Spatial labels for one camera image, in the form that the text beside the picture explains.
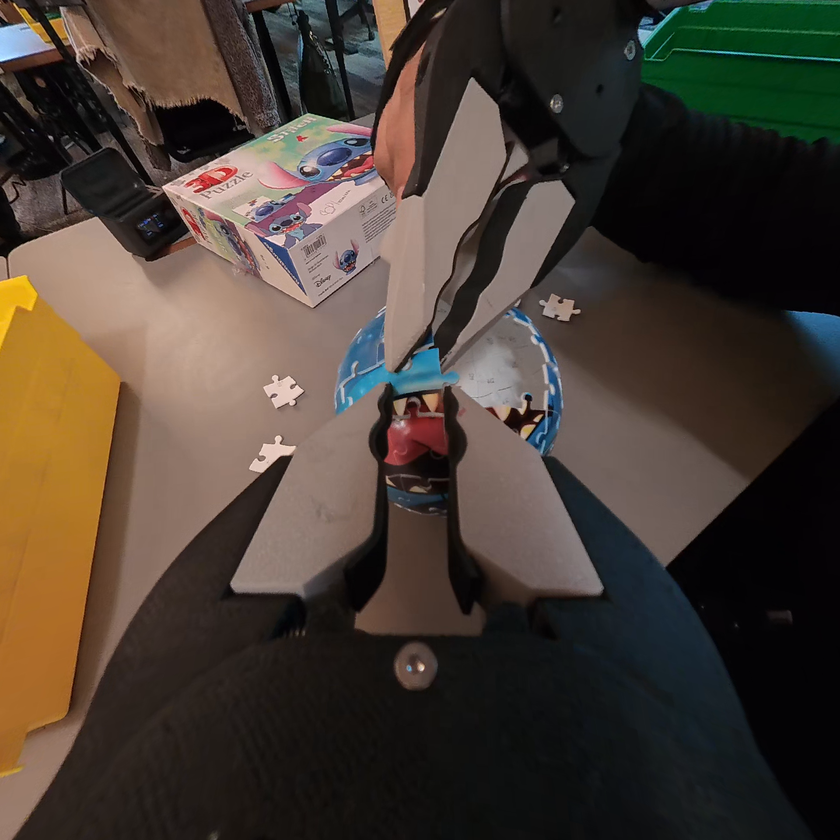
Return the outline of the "black device with display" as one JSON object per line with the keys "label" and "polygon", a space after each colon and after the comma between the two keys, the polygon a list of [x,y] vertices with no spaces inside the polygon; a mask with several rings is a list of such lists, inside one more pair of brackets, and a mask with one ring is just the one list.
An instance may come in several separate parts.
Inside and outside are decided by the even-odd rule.
{"label": "black device with display", "polygon": [[189,234],[167,195],[145,184],[113,148],[69,165],[59,177],[66,192],[133,256],[150,259]]}

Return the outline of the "yellow plastic bin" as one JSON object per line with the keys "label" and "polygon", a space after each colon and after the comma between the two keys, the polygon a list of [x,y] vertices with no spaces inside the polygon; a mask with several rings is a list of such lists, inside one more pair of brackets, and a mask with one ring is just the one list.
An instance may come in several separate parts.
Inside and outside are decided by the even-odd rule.
{"label": "yellow plastic bin", "polygon": [[2,281],[2,776],[69,710],[120,385],[26,276]]}

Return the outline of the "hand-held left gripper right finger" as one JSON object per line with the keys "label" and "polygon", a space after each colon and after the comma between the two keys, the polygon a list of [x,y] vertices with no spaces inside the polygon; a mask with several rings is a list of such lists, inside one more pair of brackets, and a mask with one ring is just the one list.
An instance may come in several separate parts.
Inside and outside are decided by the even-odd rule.
{"label": "hand-held left gripper right finger", "polygon": [[600,597],[604,585],[539,451],[459,387],[444,389],[448,577],[461,612]]}

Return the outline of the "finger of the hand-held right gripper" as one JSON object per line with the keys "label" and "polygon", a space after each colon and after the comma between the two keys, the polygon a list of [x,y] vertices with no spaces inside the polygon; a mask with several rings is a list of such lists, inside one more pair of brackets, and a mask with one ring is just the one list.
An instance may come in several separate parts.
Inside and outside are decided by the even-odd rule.
{"label": "finger of the hand-held right gripper", "polygon": [[574,208],[560,179],[511,185],[483,227],[476,256],[435,331],[440,364],[449,368],[537,279]]}
{"label": "finger of the hand-held right gripper", "polygon": [[478,222],[508,159],[495,99],[467,80],[453,114],[433,105],[381,255],[389,267],[385,367],[398,372],[432,328],[467,232]]}

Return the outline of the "green plastic bin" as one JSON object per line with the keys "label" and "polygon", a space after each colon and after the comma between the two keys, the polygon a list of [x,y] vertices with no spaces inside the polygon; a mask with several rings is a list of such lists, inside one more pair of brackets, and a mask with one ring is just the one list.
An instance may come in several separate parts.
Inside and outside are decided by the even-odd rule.
{"label": "green plastic bin", "polygon": [[839,2],[681,7],[647,37],[642,76],[692,109],[837,143]]}

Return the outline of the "person's right hand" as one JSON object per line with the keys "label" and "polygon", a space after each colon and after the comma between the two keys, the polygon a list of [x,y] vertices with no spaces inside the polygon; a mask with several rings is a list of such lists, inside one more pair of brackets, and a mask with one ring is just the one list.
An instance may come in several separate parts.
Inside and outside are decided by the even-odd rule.
{"label": "person's right hand", "polygon": [[405,64],[376,131],[374,165],[397,205],[415,162],[415,88],[422,57],[418,51]]}

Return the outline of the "blue puzzle ball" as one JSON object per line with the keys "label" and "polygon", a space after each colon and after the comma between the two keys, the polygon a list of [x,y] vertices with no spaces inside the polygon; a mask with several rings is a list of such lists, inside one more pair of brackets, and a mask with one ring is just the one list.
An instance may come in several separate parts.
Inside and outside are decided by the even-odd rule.
{"label": "blue puzzle ball", "polygon": [[[336,414],[388,381],[384,362],[385,310],[353,338],[339,366]],[[541,455],[560,429],[563,396],[557,360],[537,325],[512,308],[457,361],[455,384]],[[427,516],[447,511],[449,467],[445,389],[395,395],[387,432],[385,483],[390,502]]]}

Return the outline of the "printed puzzle box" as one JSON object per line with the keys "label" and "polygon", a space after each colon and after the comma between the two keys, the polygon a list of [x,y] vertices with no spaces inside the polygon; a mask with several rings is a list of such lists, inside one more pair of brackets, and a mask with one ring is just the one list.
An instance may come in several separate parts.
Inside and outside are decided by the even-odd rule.
{"label": "printed puzzle box", "polygon": [[199,245],[315,308],[379,258],[396,215],[371,135],[307,113],[163,189]]}

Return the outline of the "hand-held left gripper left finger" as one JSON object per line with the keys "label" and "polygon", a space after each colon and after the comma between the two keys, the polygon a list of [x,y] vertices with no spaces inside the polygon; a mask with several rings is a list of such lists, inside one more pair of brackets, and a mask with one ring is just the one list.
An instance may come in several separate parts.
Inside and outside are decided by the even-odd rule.
{"label": "hand-held left gripper left finger", "polygon": [[280,482],[230,582],[239,595],[336,597],[361,612],[382,584],[384,456],[393,389],[380,384],[280,459]]}

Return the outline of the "person's right forearm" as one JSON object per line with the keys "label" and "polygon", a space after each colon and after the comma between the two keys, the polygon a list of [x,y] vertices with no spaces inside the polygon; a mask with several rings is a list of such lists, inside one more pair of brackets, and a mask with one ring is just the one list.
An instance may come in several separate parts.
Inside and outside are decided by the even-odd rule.
{"label": "person's right forearm", "polygon": [[731,299],[839,315],[839,147],[643,85],[591,225]]}

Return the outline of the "blue puzzle piece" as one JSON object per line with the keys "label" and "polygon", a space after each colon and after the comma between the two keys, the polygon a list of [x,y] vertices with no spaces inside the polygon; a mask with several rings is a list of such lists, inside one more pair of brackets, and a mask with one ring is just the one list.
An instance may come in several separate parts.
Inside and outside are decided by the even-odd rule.
{"label": "blue puzzle piece", "polygon": [[442,372],[438,348],[429,345],[413,354],[399,371],[388,374],[395,395],[440,392],[459,382],[456,371]]}

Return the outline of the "beige burlap cloth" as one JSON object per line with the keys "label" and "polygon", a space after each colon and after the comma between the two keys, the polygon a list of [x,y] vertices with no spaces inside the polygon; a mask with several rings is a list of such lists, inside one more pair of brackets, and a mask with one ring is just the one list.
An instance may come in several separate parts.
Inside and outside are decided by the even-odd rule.
{"label": "beige burlap cloth", "polygon": [[77,63],[110,90],[148,144],[162,145],[154,109],[213,100],[240,114],[199,1],[63,2]]}

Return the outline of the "person's legs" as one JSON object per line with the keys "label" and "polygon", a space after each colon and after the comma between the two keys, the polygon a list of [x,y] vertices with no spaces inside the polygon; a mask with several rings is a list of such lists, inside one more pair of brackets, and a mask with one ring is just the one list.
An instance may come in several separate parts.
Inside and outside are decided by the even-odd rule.
{"label": "person's legs", "polygon": [[670,563],[816,838],[839,838],[839,403]]}

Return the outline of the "grey knit cloth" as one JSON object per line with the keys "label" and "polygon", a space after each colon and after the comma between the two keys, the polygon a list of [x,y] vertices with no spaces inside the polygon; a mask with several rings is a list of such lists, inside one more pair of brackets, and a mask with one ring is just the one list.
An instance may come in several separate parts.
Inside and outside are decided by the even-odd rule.
{"label": "grey knit cloth", "polygon": [[260,136],[280,123],[277,99],[255,25],[241,1],[202,1],[233,83],[248,131]]}

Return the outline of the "black bag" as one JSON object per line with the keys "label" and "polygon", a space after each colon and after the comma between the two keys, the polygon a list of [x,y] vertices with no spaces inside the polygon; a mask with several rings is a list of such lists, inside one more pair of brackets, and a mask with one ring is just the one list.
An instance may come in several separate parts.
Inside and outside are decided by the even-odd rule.
{"label": "black bag", "polygon": [[321,40],[307,14],[297,11],[297,68],[301,109],[330,119],[348,117],[343,91]]}

